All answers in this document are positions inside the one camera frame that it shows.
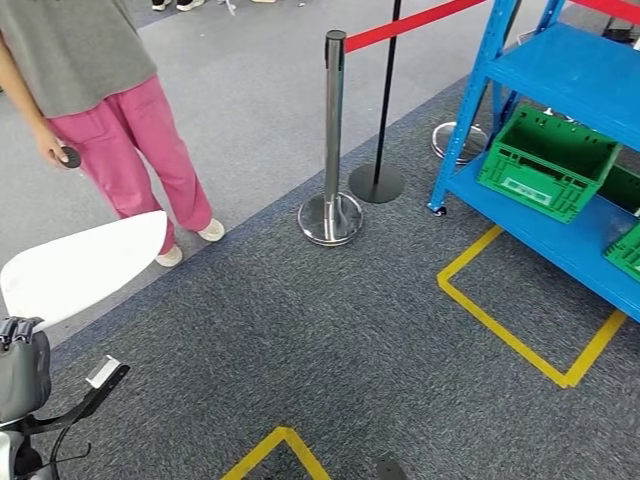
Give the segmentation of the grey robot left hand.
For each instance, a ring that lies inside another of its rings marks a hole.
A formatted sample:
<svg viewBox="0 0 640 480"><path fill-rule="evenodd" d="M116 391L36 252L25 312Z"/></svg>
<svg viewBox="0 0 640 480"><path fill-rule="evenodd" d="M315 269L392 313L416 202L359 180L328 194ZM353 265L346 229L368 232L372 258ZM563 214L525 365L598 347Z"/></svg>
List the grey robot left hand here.
<svg viewBox="0 0 640 480"><path fill-rule="evenodd" d="M39 318L1 321L1 422L12 423L44 406L51 390L50 343Z"/></svg>

